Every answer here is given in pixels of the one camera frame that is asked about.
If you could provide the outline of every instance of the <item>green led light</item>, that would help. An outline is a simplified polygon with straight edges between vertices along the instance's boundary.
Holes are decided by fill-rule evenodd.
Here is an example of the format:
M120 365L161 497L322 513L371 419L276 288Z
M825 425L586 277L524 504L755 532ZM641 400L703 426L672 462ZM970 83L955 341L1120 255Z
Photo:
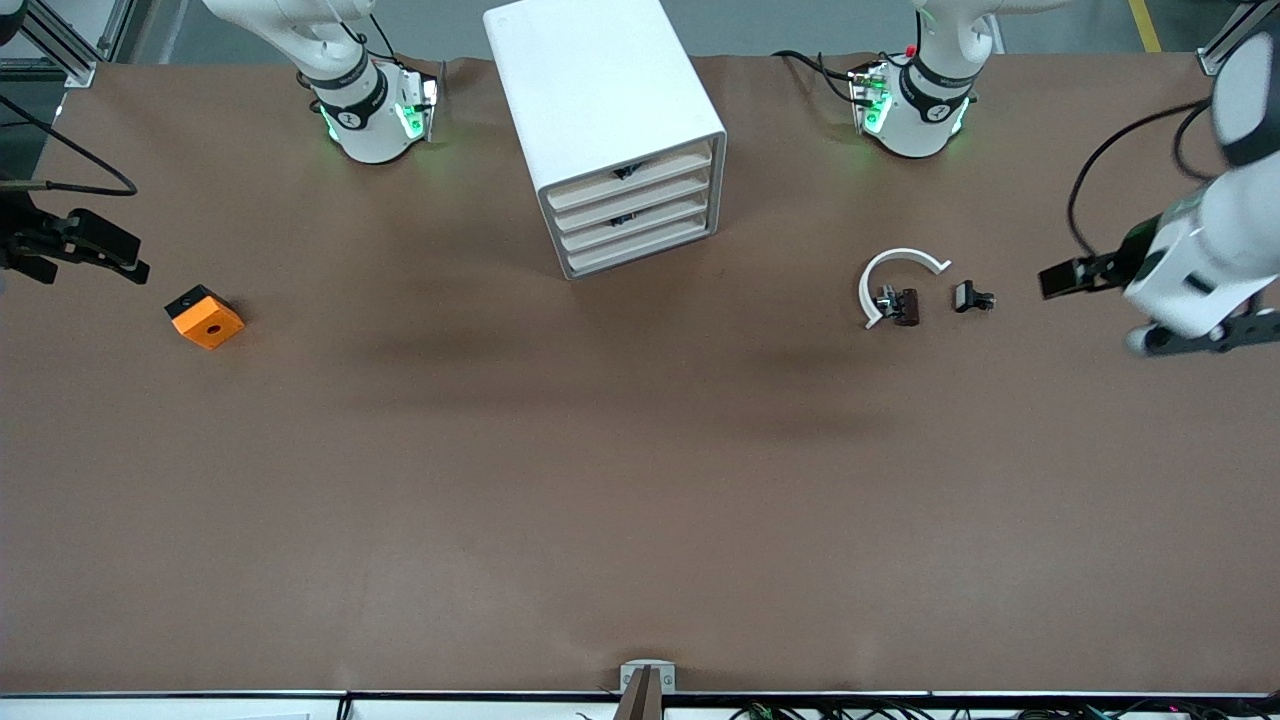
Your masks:
M968 109L969 109L969 100L965 99L965 101L960 105L960 109L956 110L956 123L951 126L951 135L960 132L960 127L964 123L964 111Z
M401 124L404 126L404 135L410 140L422 137L422 113L419 113L412 106L406 108L397 102L396 114L399 117Z
M888 92L881 92L879 99L867 110L867 132L879 132L884 127L884 115L892 106L891 100L892 96Z
M338 140L338 131L333 128L333 120L329 119L329 113L324 109L324 105L320 106L320 117L324 118L324 124L329 128L329 138L334 142L340 142Z

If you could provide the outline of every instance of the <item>black cable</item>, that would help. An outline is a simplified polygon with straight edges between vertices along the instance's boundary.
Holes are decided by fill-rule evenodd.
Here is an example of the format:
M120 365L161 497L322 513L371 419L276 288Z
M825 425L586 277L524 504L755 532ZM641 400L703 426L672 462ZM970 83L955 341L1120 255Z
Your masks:
M1183 137L1187 135L1187 128L1192 127L1192 123L1196 122L1196 118L1201 117L1204 113L1204 110L1208 110L1208 106L1210 102L1206 99L1194 110L1188 113L1187 117L1183 118L1183 122L1179 123L1178 129L1174 131L1174 164L1178 165L1179 172L1181 172L1184 176L1192 179L1198 179L1201 182L1210 182L1211 179L1215 178L1215 176L1197 170L1196 168L1192 168L1187 163L1187 156L1183 154Z
M1251 310L1252 313L1257 313L1258 310L1261 310L1261 309L1262 309L1262 293L1261 293L1261 292L1258 292L1257 295L1254 295L1253 297L1251 297L1251 299L1249 299L1249 304L1251 304L1251 305L1249 305L1249 310ZM1272 694L1271 694L1271 696L1270 696L1270 697L1268 697L1267 700L1271 700L1271 698L1274 698L1274 697L1275 697L1275 693L1272 693ZM1265 710L1262 710L1261 707L1257 707L1257 706L1254 706L1254 705L1249 705L1249 703L1247 703L1247 702L1242 702L1240 705L1243 705L1243 706L1244 706L1244 708L1245 708L1245 710L1248 710L1249 712L1252 712L1252 714L1257 715L1257 716L1258 716L1258 720L1263 720L1263 719L1265 719L1265 720L1271 720L1271 715L1268 715L1268 714L1267 714L1267 712L1266 712Z
M1130 705L1129 707L1121 710L1120 712L1115 712L1107 716L1111 717L1112 720L1119 720L1120 717L1133 712L1134 710L1138 710L1144 705L1152 705L1152 703L1160 705L1162 710L1167 710L1170 712L1185 714L1192 720L1210 720L1211 717L1216 717L1216 720L1229 719L1225 711L1219 710L1216 707L1208 707L1204 705L1185 702L1181 698L1162 698L1162 697L1148 697L1139 700L1138 702Z
M829 87L831 91L836 94L836 97L840 97L845 102L856 105L859 108L872 106L870 100L863 100L861 97L850 97L849 95L841 92L838 87L836 87L836 83L831 79L831 72L827 70L827 64L822 61L822 53L818 53L818 69L822 72L822 79L827 81L827 87ZM849 76L845 76L845 82L849 82Z
M348 26L344 22L343 23L338 23L338 24L340 24L342 29L347 32L347 37L349 37L349 38L355 40L356 42L358 42L362 47L365 47L365 51L369 53L371 56L378 58L380 60L387 60L389 63L394 63L396 65L403 68L404 63L401 63L399 59L394 56L396 51L392 50L392 44L387 41L387 33L383 32L383 26L378 24L378 18L375 18L372 14L370 14L369 19L374 20L374 27L378 28L378 35L383 36L383 42L387 44L387 51L390 53L390 55L384 55L381 53L374 53L372 50L369 49L369 36L367 35L365 35L362 32L356 32L356 31L351 29L351 26Z
M804 720L803 715L790 707L764 705L762 702L748 705L733 715L730 715L730 720L737 720L742 715L746 715L748 720L780 720L780 717L781 720Z
M74 140L54 129L54 126L46 123L45 120L41 120L36 115L32 115L31 113L22 109L22 106L19 106L13 100L9 100L4 95L0 95L0 104L4 104L5 108L13 110L19 118L45 131L46 135L49 135L58 142L61 142L67 147L70 147L90 163L93 163L99 168L102 168L111 177L114 177L115 179L120 181L120 183L124 184L123 188L118 188L118 187L97 187L92 184L74 184L65 182L45 181L45 190L64 190L68 192L83 192L86 195L110 195L115 197L128 197L138 193L138 186L133 184L133 181L124 177L124 173L113 168L110 164L106 163L106 160L102 160L97 155L93 155L88 150L84 150Z
M351 692L347 692L338 700L338 714L334 716L335 720L349 720L351 708L355 702L351 698Z
M923 32L924 32L924 28L920 27L920 12L916 10L915 12L915 51L916 53L920 51L920 37L923 36ZM911 64L910 59L908 59L908 61L905 61L905 63L899 63L897 60L893 59L892 55L890 55L888 53L884 53L884 51L881 51L878 54L878 56L879 56L881 60L884 60L886 63L893 65L895 68L900 68L900 69L906 68L906 67L909 67Z
M1019 712L1016 720L1060 720L1065 717L1070 716L1057 710L1048 710L1044 707L1030 707Z
M1151 124L1156 120L1176 115L1179 113L1185 113L1188 110L1193 110L1196 109L1197 105L1204 101L1206 100L1197 100L1194 102L1183 102L1181 105L1176 105L1174 108L1169 108L1158 113L1152 113L1144 118L1139 118L1116 131L1111 137L1106 138L1102 142L1102 145L1100 145L1098 149L1094 150L1092 155L1089 155L1089 159L1084 161L1084 165L1080 168L1079 174L1075 176L1075 183L1071 186L1071 195L1066 200L1066 227L1071 231L1071 238L1075 240L1075 243L1079 245L1082 250L1084 250L1084 254L1088 255L1089 259L1097 258L1098 251L1094 250L1093 246L1089 245L1087 240L1084 240L1084 233L1080 232L1080 227L1075 222L1075 202L1080 196L1080 188L1084 186L1084 178L1088 177L1089 170L1093 169L1093 164L1098 161L1098 158L1101 158L1103 152L1110 150L1112 145L1119 142L1120 138L1129 135L1130 132L1143 126Z
M378 22L378 17L374 15L372 13L370 13L369 14L369 19L374 23L374 29L378 31L378 35L381 36L383 45L387 46L387 54L390 55L392 58L394 58L396 56L396 49L392 47L392 41L387 40L387 33L383 32L383 26L381 26L381 23Z
M904 700L882 698L882 702L901 712L906 720L933 720L928 712Z
M886 705L888 705L891 708L895 708L895 710L899 710L900 712L902 712L902 715L905 717L908 717L908 720L911 720L913 717L915 717L909 711L906 711L906 710L904 710L901 707L895 707L893 702L891 702L891 701L882 701L882 702L884 702ZM873 717L873 716L879 716L879 717L883 717L884 720L899 720L899 717L893 716L892 714L888 712L888 710L884 710L883 707L872 707L872 708L868 710L868 712L865 715L863 715L858 720L870 720L870 717Z
M795 59L795 60L800 60L801 63L804 63L805 65L808 65L810 70L813 70L815 73L822 73L822 74L824 74L827 77L831 77L831 78L835 78L835 79L849 81L849 76L842 76L842 74L837 73L836 70L828 70L826 67L823 67L823 65L820 65L820 64L810 60L806 55L796 53L795 50L778 50L777 53L773 54L773 56L774 58L791 58L791 59Z

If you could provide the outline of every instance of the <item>brown table surface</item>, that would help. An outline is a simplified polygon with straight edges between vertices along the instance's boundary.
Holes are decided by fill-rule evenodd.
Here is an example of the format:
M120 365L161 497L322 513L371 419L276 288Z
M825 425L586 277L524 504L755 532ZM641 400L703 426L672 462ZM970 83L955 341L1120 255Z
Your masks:
M1139 360L1119 293L1036 281L1082 161L1202 95L1194 60L995 58L924 161L794 64L696 65L723 229L576 283L489 63L387 167L288 67L72 92L59 127L142 192L40 200L154 272L5 278L0 687L568 689L660 656L687 689L1274 689L1276 351ZM1100 246L1192 190L1174 123L1097 165ZM923 324L864 331L852 286L902 245L955 266L886 266ZM989 316L950 311L965 278ZM163 310L195 283L250 323L216 352Z

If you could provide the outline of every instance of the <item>yellow floor line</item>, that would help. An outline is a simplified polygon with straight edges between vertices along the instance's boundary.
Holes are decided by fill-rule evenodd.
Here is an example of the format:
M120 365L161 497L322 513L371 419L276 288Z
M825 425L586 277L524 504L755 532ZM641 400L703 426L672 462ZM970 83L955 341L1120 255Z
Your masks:
M1151 22L1147 0L1129 0L1129 10L1133 13L1134 24L1138 26L1142 49L1147 53L1160 53L1160 37L1156 36L1156 26Z

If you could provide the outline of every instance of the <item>gray floor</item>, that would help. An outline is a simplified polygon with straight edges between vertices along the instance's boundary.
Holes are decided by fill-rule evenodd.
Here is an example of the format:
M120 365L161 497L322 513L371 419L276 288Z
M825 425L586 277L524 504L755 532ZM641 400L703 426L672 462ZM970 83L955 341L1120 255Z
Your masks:
M398 53L424 59L489 58L481 14L508 0L383 0L378 17ZM1194 50L1222 26L1235 0L1151 0L1167 51ZM692 55L767 55L896 50L914 41L906 0L663 0ZM378 44L372 26L356 28ZM1129 3L1075 0L1037 15L1001 19L1009 53L1140 53ZM201 0L150 0L134 63L284 63L256 36L215 18ZM5 83L0 91L51 118L58 83ZM0 122L12 118L0 114ZM29 177L42 146L29 127L0 129L0 170Z

